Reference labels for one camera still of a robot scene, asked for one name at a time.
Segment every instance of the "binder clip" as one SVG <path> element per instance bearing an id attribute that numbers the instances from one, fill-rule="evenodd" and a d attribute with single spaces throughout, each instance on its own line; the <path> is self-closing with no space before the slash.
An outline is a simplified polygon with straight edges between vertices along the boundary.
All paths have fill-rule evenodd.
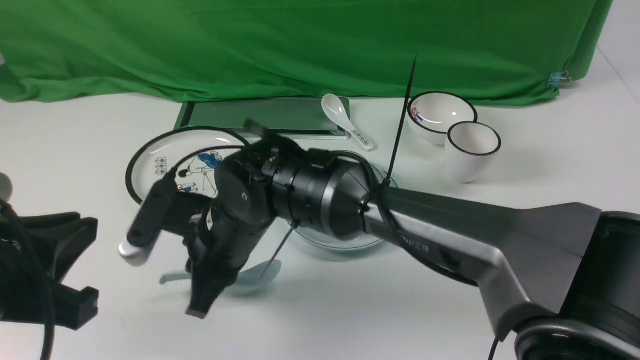
<path id="1" fill-rule="evenodd" d="M 548 89 L 559 89 L 562 86 L 568 86 L 573 82 L 568 71 L 553 72 L 549 77 Z"/>

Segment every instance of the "white tabletop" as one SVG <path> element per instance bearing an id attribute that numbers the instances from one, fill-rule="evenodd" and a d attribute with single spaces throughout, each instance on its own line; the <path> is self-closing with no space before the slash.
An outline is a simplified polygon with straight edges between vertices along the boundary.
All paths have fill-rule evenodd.
<path id="1" fill-rule="evenodd" d="M 401 99 L 354 100 L 352 118 L 378 146 L 365 156 L 386 168 Z M 14 183 L 21 215 L 78 211 L 100 220 L 96 243 L 65 284 L 100 290 L 100 313 L 80 331 L 58 329 L 54 360 L 484 359 L 493 335 L 477 289 L 434 274 L 390 245 L 344 259 L 292 238 L 283 270 L 259 297 L 222 296 L 205 320 L 186 316 L 187 282 L 158 285 L 186 260 L 163 236 L 149 263 L 117 254 L 138 206 L 126 192 L 131 156 L 172 129 L 180 105 L 143 95 L 54 104 L 0 103 L 0 171 Z M 556 100 L 522 108 L 478 108 L 501 135 L 489 173 L 448 180 L 443 150 L 403 132 L 394 177 L 403 188 L 515 208 L 585 202 L 640 213 L 640 105 L 596 54 L 589 76 Z M 304 147 L 358 151 L 345 141 Z M 277 222 L 250 260 L 266 260 L 286 228 Z M 39 356 L 42 327 L 0 325 L 3 359 Z M 513 359 L 511 335 L 496 359 Z"/>

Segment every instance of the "green cloth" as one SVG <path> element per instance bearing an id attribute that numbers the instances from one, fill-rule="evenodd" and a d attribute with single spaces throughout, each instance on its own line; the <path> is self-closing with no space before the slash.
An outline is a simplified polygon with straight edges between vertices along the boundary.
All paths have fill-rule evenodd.
<path id="1" fill-rule="evenodd" d="M 556 97 L 583 78 L 612 0 L 4 0 L 0 98 L 141 92 L 177 102 L 445 91 Z"/>

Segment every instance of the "white ceramic cup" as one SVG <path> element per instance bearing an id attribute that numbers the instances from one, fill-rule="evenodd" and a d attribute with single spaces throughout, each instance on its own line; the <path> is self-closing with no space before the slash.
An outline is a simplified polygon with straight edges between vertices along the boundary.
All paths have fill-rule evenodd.
<path id="1" fill-rule="evenodd" d="M 9 180 L 8 176 L 0 172 L 0 199 L 9 202 L 12 191 L 13 186 L 11 185 L 11 180 Z"/>
<path id="2" fill-rule="evenodd" d="M 502 140 L 492 128 L 479 122 L 459 122 L 449 128 L 445 143 L 447 174 L 467 184 L 489 166 L 500 151 Z"/>

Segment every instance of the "white ceramic spoon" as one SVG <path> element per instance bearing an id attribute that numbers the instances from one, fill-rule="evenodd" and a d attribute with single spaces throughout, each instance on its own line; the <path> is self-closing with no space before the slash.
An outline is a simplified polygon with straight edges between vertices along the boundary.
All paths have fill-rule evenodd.
<path id="1" fill-rule="evenodd" d="M 364 136 L 364 134 L 351 123 L 339 97 L 333 94 L 326 94 L 322 98 L 322 109 L 329 120 L 333 121 L 334 124 L 340 126 L 345 131 L 349 131 L 352 138 L 362 146 L 364 151 L 372 151 L 376 148 L 371 140 Z"/>

